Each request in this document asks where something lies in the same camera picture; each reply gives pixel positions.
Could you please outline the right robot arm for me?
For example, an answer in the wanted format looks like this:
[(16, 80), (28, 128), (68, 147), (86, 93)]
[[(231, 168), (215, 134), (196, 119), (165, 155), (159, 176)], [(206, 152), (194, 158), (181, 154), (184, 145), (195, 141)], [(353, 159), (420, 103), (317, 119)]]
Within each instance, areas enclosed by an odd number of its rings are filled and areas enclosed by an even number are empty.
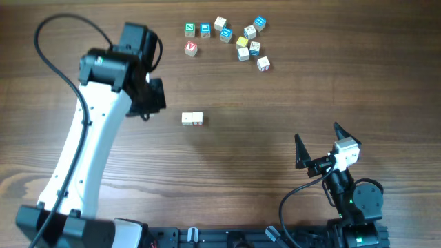
[(319, 182), (338, 219), (325, 227), (324, 239), (331, 247), (389, 247), (387, 228), (382, 219), (384, 188), (370, 178), (353, 179), (349, 167), (359, 160), (362, 143), (334, 123), (337, 141), (326, 156), (312, 159), (299, 134), (295, 135), (296, 168), (306, 169)]

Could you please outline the red I block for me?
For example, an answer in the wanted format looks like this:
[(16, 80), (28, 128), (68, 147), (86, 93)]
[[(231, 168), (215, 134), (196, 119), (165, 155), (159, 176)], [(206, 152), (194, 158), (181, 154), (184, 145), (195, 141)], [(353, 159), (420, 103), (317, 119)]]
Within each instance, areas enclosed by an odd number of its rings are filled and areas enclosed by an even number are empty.
[(270, 62), (267, 56), (261, 57), (257, 60), (257, 66), (260, 72), (264, 72), (270, 68)]
[(203, 112), (192, 112), (193, 125), (203, 125), (204, 116)]

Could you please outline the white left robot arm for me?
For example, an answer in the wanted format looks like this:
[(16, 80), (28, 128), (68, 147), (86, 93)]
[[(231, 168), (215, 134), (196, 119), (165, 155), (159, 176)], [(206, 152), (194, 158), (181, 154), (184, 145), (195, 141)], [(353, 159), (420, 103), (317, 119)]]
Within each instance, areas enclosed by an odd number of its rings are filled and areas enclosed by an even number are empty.
[(127, 117), (147, 121), (166, 106), (163, 83), (150, 79), (162, 41), (144, 25), (126, 23), (119, 43), (92, 48), (79, 63), (76, 112), (56, 169), (34, 207), (21, 206), (17, 227), (32, 247), (143, 245), (147, 227), (97, 220), (99, 188), (116, 133)]

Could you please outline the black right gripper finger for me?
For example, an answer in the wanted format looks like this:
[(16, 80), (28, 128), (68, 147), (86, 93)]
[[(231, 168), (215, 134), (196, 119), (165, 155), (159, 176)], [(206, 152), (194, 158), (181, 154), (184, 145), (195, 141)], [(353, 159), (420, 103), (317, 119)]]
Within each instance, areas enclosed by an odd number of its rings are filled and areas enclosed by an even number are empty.
[(355, 136), (347, 132), (339, 123), (335, 122), (333, 124), (333, 127), (338, 140), (342, 140), (344, 138), (352, 138), (355, 142), (357, 142), (358, 145), (362, 144)]
[(296, 145), (296, 169), (304, 169), (308, 167), (308, 164), (311, 161), (311, 156), (309, 155), (300, 135), (296, 134), (294, 138)]

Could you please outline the green N wooden block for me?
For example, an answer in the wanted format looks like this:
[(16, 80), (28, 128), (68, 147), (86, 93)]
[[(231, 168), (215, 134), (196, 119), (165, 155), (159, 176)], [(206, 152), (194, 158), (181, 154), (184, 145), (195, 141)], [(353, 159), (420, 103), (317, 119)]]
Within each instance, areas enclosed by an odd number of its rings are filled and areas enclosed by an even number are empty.
[(183, 112), (181, 114), (182, 125), (193, 125), (192, 117), (193, 117), (193, 114), (191, 112)]

